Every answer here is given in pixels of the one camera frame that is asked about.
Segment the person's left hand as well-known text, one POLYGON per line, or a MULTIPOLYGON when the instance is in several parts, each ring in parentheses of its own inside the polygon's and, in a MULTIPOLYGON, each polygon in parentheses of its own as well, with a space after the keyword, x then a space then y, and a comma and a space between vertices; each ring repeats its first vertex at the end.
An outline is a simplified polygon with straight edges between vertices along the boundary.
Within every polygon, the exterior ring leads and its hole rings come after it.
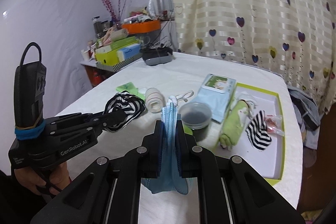
POLYGON ((58 165, 51 173, 31 167, 14 169, 14 176, 19 184, 37 195, 41 195, 39 190, 43 188, 56 196, 71 182, 67 162, 58 165))

